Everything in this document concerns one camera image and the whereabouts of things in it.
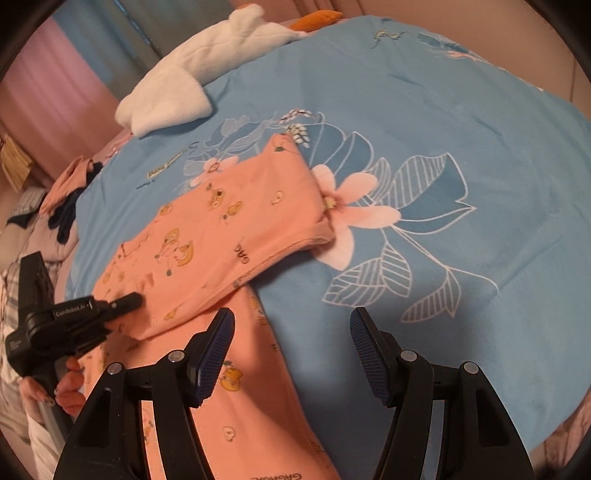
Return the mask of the person's left hand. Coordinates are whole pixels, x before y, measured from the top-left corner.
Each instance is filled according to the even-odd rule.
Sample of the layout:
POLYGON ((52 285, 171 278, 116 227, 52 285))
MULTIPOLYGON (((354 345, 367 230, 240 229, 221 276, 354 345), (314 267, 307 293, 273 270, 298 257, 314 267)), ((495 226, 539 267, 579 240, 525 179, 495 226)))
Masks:
MULTIPOLYGON (((74 357, 66 360, 65 367, 67 372, 54 390, 54 399, 69 416, 77 417, 85 403, 85 397, 81 393, 84 384, 83 369, 74 357)), ((20 380, 19 391, 27 415, 35 422, 43 424, 40 404, 47 404, 51 400, 50 395, 31 377, 20 380)))

